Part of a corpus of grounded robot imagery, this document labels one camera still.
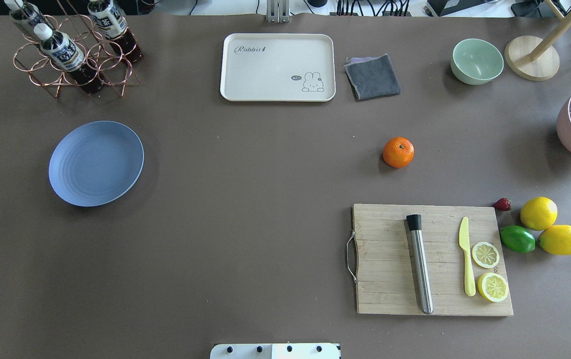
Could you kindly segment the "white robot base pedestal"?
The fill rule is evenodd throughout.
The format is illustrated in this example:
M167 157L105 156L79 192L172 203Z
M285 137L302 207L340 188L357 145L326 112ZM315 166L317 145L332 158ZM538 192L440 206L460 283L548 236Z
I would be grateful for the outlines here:
M334 343L253 343L219 344L210 359L340 359L340 344Z

